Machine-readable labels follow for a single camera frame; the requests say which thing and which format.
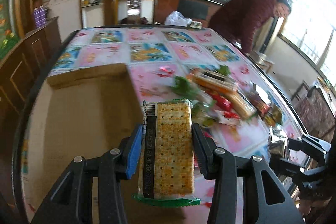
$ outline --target patterned tablecloth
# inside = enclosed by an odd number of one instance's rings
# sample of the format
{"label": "patterned tablecloth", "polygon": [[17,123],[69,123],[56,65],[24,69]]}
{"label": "patterned tablecloth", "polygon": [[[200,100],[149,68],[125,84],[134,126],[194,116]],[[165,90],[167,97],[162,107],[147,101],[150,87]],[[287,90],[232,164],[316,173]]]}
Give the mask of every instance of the patterned tablecloth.
{"label": "patterned tablecloth", "polygon": [[[169,86],[174,76],[185,76],[195,67],[230,68],[231,76],[242,87],[250,81],[263,88],[283,111],[283,128],[291,138],[298,138],[303,131],[285,101],[273,85],[233,45],[211,29],[186,30],[178,28],[87,28],[80,30],[69,43],[49,75],[104,64],[126,63],[136,90],[139,103],[159,102],[177,96]],[[233,130],[218,124],[211,134],[234,155],[250,157],[259,154],[267,157],[269,127],[259,118]],[[292,151],[291,158],[302,163],[306,156]],[[214,181],[201,175],[195,178],[196,196],[208,207]],[[238,188],[237,223],[242,222],[242,187]]]}

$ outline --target brown cardboard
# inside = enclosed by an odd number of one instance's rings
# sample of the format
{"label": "brown cardboard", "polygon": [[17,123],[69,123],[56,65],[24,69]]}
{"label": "brown cardboard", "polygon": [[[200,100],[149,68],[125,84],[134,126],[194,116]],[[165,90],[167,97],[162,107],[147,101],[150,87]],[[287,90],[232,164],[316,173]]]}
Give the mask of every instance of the brown cardboard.
{"label": "brown cardboard", "polygon": [[[35,208],[77,155],[87,159],[118,147],[142,122],[142,111],[127,68],[105,65],[51,76],[43,84],[31,115],[29,183],[24,192]],[[138,171],[122,181],[129,223],[206,223],[205,206],[151,207],[135,201]]]}

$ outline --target shelf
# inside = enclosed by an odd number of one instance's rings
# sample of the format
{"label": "shelf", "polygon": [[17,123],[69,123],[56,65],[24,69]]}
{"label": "shelf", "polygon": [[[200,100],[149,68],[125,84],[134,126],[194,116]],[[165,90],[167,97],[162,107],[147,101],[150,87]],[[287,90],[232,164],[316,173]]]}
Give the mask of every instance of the shelf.
{"label": "shelf", "polygon": [[82,6],[82,8],[91,7],[91,6],[96,6],[96,5],[101,5],[101,4],[104,4],[104,2],[99,2],[99,3],[95,3],[95,4],[85,5],[85,6]]}

